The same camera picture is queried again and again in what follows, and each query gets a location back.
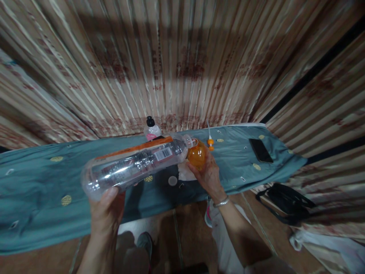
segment striped curtain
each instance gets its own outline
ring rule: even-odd
[[[362,33],[266,123],[268,129],[308,158],[364,137],[364,57]],[[273,102],[305,73],[285,74],[291,80],[278,86],[278,97],[271,95]],[[313,217],[300,229],[365,242],[364,163],[365,146],[361,146],[307,165],[289,179],[288,186],[317,204],[310,210]]]
[[[0,0],[0,145],[138,134],[148,115],[163,131],[259,120],[361,15],[345,0]]]
[[[300,229],[365,243],[365,145],[298,170],[288,186],[316,203]]]

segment black phone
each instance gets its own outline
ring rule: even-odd
[[[263,142],[259,139],[249,139],[251,146],[260,162],[274,163]]]

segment black bag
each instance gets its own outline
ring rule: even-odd
[[[270,200],[288,216],[281,217],[272,208],[265,205],[260,197],[267,192]],[[302,194],[295,191],[294,189],[275,183],[271,188],[260,191],[256,194],[256,199],[263,204],[272,214],[274,214],[279,221],[287,225],[296,225],[299,221],[307,219],[310,214],[306,207],[313,208],[315,203],[305,198]]]

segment teal tablecloth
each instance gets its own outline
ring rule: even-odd
[[[208,138],[206,129],[184,133],[203,142]],[[263,126],[216,127],[211,129],[211,136],[215,140],[213,155],[228,194],[272,181],[285,182],[306,163]],[[263,138],[273,164],[257,160],[249,138]],[[145,141],[144,136],[108,138],[0,154],[0,254],[29,251],[89,234],[89,203],[80,185],[84,164]],[[174,187],[168,185],[170,175],[177,175],[176,166],[153,175],[152,182],[142,181],[129,189],[123,222],[207,198],[197,181],[185,182],[182,188],[181,181]],[[67,195],[72,201],[62,206],[61,200]]]

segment plastic bottle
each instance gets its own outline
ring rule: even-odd
[[[146,136],[147,141],[151,141],[152,139],[161,136],[161,129],[155,124],[155,120],[153,120],[151,116],[147,117],[147,125],[143,129],[143,133]]]
[[[200,140],[193,138],[193,147],[189,148],[187,159],[198,170],[202,170],[205,164],[205,145]]]
[[[189,135],[171,133],[158,140],[94,158],[83,168],[81,185],[89,198],[96,201],[113,186],[122,193],[143,178],[183,162],[191,147],[193,141]]]

